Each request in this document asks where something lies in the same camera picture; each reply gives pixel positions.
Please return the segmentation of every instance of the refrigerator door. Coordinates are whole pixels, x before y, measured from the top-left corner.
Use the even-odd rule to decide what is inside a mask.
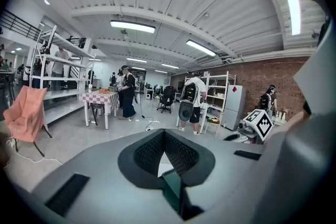
[[[239,120],[238,112],[224,109],[223,118],[220,124],[230,130],[235,130],[238,127]]]
[[[242,98],[243,86],[240,85],[229,85],[227,89],[227,96],[225,102],[225,108],[233,111],[238,111],[240,106],[240,100]]]

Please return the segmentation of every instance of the fluorescent light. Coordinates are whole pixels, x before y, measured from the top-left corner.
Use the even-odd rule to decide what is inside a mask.
[[[130,60],[130,61],[137,61],[137,62],[147,62],[145,60],[139,60],[139,59],[133,59],[133,58],[126,58],[127,60]]]
[[[201,50],[202,52],[205,52],[206,54],[209,54],[210,56],[215,56],[216,55],[216,53],[214,53],[213,51],[210,51],[207,48],[204,48],[202,45],[200,45],[200,44],[198,44],[198,43],[196,43],[196,42],[194,42],[190,39],[187,41],[187,44],[189,46],[192,46],[192,47],[198,49],[198,50]]]
[[[160,72],[160,73],[168,73],[168,72],[165,72],[165,71],[159,71],[159,70],[156,70],[156,72]]]
[[[110,22],[110,24],[111,24],[112,27],[127,28],[127,29],[145,31],[145,32],[149,32],[149,33],[154,33],[155,32],[155,27],[154,26],[149,26],[149,25],[130,23],[130,22],[122,22],[122,21],[119,21],[119,20],[112,20]]]
[[[165,63],[161,64],[162,66],[164,67],[171,67],[171,68],[176,68],[176,69],[179,69],[179,67],[175,67],[175,66],[170,66],[170,65],[166,65]]]
[[[290,20],[292,23],[292,35],[301,33],[301,8],[299,0],[287,0],[289,6]]]

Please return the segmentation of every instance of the white refrigerator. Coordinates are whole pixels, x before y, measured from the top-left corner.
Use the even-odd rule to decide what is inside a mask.
[[[222,126],[230,130],[237,129],[244,111],[245,97],[246,89],[243,86],[228,86],[223,118],[220,123]]]

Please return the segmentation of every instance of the white metal shelving unit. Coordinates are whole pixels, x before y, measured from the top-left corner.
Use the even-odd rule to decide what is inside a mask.
[[[85,77],[86,72],[81,72],[81,69],[84,69],[84,70],[91,69],[91,72],[92,72],[93,65],[95,62],[94,60],[96,57],[96,56],[88,54],[84,50],[72,44],[70,41],[61,37],[59,34],[56,33],[56,28],[57,26],[55,25],[52,30],[41,33],[36,41],[35,50],[34,50],[32,61],[31,61],[32,68],[30,69],[30,86],[32,86],[31,84],[32,84],[33,79],[40,80],[40,88],[43,88],[43,81],[46,81],[46,80],[48,81],[51,81],[51,80],[77,81],[78,82],[77,89],[48,91],[44,97],[44,100],[49,100],[49,99],[54,99],[54,98],[59,98],[59,97],[77,95],[77,100],[67,102],[66,104],[62,104],[56,108],[52,108],[50,110],[44,111],[45,120],[47,124],[84,106],[84,103],[79,99],[79,95],[82,95],[83,93],[85,93],[85,83],[84,82],[87,79]],[[71,52],[75,56],[82,57],[80,60],[80,63],[72,62],[72,61],[62,59],[62,58],[49,55],[49,54],[41,54],[40,53],[40,46],[42,46],[41,43],[47,43],[47,48],[50,48],[51,45],[55,45],[57,47],[63,48],[64,50],[68,52]],[[39,58],[42,63],[41,76],[33,76],[33,66],[34,66],[36,58]],[[85,65],[83,63],[83,60],[85,58],[92,58],[93,59],[92,63]],[[44,76],[47,61],[59,62],[59,63],[63,63],[71,67],[79,68],[78,78],[68,78],[68,77],[59,78],[59,77]]]
[[[219,121],[222,120],[223,117],[223,112],[224,112],[224,107],[225,107],[225,101],[226,101],[226,96],[227,96],[227,88],[229,85],[236,85],[236,75],[229,74],[227,71],[226,74],[223,75],[216,75],[216,76],[210,76],[208,73],[206,76],[201,77],[202,80],[205,80],[205,86],[206,86],[206,92],[210,89],[214,89],[214,94],[210,95],[207,94],[206,100],[208,101],[208,98],[211,98],[211,102],[208,101],[208,109],[212,110],[217,110],[220,112],[219,116],[216,116],[213,112],[207,111],[206,116],[210,118],[218,118]],[[225,86],[224,85],[218,85],[219,81],[225,81]],[[224,97],[218,97],[216,94],[217,90],[225,90],[224,92]],[[214,105],[214,100],[219,99],[222,100],[222,106],[216,106]]]

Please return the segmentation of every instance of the pink armchair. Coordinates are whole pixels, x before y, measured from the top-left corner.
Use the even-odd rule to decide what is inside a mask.
[[[47,89],[33,89],[23,86],[12,106],[4,111],[5,122],[15,139],[16,152],[18,152],[16,140],[33,142],[37,150],[44,157],[44,154],[37,147],[34,140],[39,130],[45,124],[43,98],[46,91]]]

